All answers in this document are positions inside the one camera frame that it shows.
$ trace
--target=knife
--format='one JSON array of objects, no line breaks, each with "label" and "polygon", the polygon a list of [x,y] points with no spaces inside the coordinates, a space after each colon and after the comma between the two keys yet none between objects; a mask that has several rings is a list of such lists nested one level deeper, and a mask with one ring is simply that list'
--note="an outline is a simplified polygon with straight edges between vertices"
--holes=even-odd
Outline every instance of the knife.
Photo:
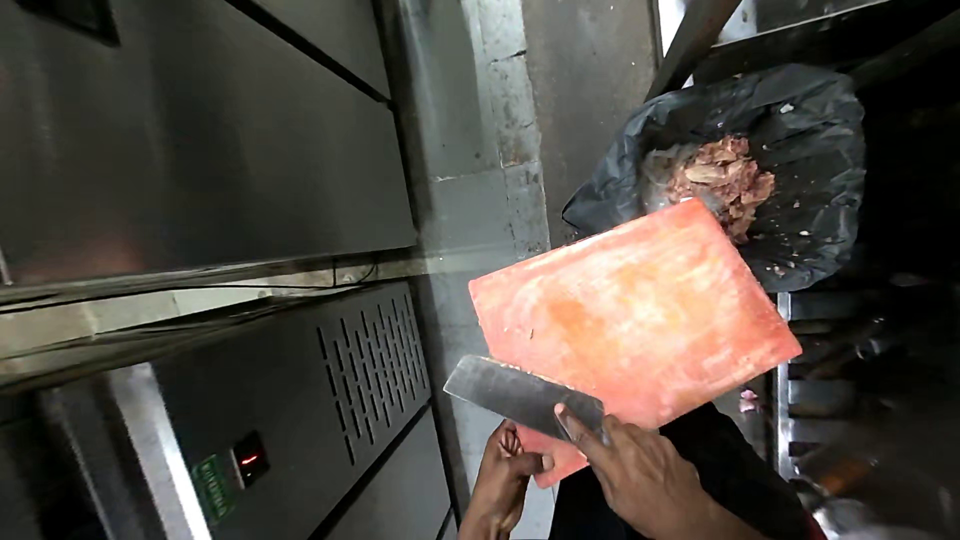
[{"label": "knife", "polygon": [[444,384],[444,392],[562,441],[570,441],[553,413],[564,404],[604,440],[603,402],[491,358],[467,355]]}]

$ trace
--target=hand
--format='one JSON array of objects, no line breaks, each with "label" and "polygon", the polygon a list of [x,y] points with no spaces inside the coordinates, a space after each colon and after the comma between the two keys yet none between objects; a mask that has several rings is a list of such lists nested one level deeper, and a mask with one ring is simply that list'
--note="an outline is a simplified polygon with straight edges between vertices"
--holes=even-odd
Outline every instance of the hand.
[{"label": "hand", "polygon": [[632,528],[656,540],[763,537],[717,504],[700,476],[666,437],[604,418],[604,445],[563,405],[557,418],[590,462],[610,508]]},{"label": "hand", "polygon": [[473,497],[460,525],[460,540],[509,538],[520,521],[530,476],[552,468],[552,457],[526,454],[516,425],[504,420],[487,439]]}]

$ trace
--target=green sticker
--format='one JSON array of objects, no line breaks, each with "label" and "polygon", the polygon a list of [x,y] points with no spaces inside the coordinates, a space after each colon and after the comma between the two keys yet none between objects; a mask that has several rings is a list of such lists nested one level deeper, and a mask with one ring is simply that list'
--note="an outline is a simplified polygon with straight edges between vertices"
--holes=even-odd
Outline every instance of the green sticker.
[{"label": "green sticker", "polygon": [[214,454],[194,466],[190,474],[200,503],[204,507],[206,520],[210,524],[217,524],[234,507],[233,490],[227,484],[220,459]]}]

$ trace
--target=black garbage bag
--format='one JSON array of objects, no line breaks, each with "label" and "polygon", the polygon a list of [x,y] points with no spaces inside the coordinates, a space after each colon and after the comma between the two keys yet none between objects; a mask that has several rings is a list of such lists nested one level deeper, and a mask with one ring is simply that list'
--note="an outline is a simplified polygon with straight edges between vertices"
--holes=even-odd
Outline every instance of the black garbage bag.
[{"label": "black garbage bag", "polygon": [[564,221],[596,234],[645,213],[652,150],[746,136],[761,170],[777,175],[740,254],[768,292],[831,276],[850,259],[863,199],[863,107],[846,75],[788,64],[654,98],[637,110],[564,208]]}]

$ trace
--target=cooked meat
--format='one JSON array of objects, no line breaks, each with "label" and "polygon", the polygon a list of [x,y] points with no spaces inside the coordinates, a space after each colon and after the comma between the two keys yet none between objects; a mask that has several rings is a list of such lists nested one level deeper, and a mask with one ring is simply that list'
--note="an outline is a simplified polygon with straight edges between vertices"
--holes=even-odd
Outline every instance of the cooked meat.
[{"label": "cooked meat", "polygon": [[738,244],[756,220],[756,207],[774,191],[773,173],[760,172],[747,157],[750,142],[727,135],[701,146],[689,160],[673,165],[666,198],[673,204],[688,197],[707,196],[722,203],[717,211],[727,235]]}]

